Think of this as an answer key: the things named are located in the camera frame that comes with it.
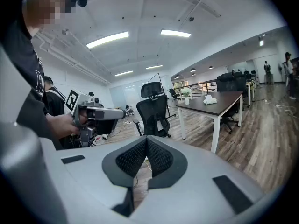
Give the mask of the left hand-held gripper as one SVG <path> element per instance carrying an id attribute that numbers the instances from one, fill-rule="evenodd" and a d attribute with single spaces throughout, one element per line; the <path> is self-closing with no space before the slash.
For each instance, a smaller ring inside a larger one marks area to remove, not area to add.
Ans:
<path id="1" fill-rule="evenodd" d="M 98 98 L 78 90 L 70 91 L 64 106 L 79 129 L 80 138 L 76 141 L 80 147 L 97 145 L 96 137 L 110 134 L 117 121 L 126 115 L 125 110 L 105 108 Z"/>

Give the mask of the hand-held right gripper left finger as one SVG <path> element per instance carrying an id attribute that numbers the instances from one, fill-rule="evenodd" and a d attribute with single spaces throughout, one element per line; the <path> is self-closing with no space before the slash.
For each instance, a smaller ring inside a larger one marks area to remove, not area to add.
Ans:
<path id="1" fill-rule="evenodd" d="M 134 210 L 133 177 L 118 167 L 114 157 L 104 160 L 111 152 L 144 140 L 57 151 L 49 139 L 41 138 L 43 161 L 58 200 L 58 204 L 47 203 L 59 212 L 51 214 L 49 222 L 146 224 L 145 215 Z"/>

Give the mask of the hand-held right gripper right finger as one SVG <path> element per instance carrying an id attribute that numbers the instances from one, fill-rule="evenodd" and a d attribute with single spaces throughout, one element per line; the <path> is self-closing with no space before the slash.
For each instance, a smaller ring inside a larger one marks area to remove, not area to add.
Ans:
<path id="1" fill-rule="evenodd" d="M 251 224 L 259 216 L 254 205 L 264 197 L 260 186 L 218 155 L 202 148 L 158 138 L 187 159 L 183 176 L 171 187 L 151 189 L 130 215 L 132 224 Z M 242 212 L 232 207 L 214 178 L 226 176 L 250 203 Z"/>

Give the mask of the person's left hand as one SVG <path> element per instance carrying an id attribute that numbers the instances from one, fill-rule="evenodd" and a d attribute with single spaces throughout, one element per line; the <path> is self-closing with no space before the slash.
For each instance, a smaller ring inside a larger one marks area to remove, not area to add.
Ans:
<path id="1" fill-rule="evenodd" d="M 79 129 L 74 125 L 70 113 L 58 116 L 47 114 L 45 117 L 52 132 L 58 139 L 67 137 L 71 134 L 79 134 Z"/>

